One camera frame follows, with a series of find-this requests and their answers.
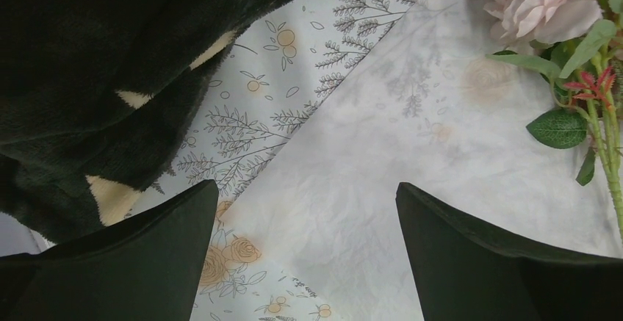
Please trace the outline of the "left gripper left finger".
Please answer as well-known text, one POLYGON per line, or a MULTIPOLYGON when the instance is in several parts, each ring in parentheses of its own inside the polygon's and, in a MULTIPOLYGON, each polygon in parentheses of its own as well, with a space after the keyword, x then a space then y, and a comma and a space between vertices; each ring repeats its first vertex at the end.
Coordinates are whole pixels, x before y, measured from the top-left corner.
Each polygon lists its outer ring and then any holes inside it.
POLYGON ((1 318, 188 320, 217 201, 202 181, 93 234, 2 257, 1 318))

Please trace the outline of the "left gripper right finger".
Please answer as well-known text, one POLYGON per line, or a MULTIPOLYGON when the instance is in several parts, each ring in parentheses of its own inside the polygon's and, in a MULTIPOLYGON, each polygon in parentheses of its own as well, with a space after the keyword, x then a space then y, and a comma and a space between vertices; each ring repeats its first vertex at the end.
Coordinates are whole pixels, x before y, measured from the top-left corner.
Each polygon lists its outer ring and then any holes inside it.
POLYGON ((622 260, 528 239, 409 183, 397 212, 426 320, 620 320, 622 260))

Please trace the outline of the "white translucent wrapping paper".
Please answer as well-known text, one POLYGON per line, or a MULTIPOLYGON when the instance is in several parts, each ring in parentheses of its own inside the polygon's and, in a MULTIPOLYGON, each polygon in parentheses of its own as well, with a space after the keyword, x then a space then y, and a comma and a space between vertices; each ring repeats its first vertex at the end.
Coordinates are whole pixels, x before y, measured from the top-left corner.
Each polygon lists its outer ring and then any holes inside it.
POLYGON ((395 196, 408 182, 516 234, 622 255, 601 170, 526 125, 553 105, 499 50, 488 0, 411 7, 223 219, 345 320, 421 320, 395 196))

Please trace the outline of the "pink fake flower bouquet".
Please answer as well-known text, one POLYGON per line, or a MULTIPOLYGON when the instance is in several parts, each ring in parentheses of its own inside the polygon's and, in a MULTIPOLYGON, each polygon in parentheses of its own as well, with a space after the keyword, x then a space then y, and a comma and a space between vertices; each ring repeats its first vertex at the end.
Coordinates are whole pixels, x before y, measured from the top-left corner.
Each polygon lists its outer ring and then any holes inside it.
POLYGON ((526 127, 539 143, 588 150, 576 182, 601 166, 615 213, 622 214, 622 0, 491 0, 490 59, 537 72, 554 109, 526 127))

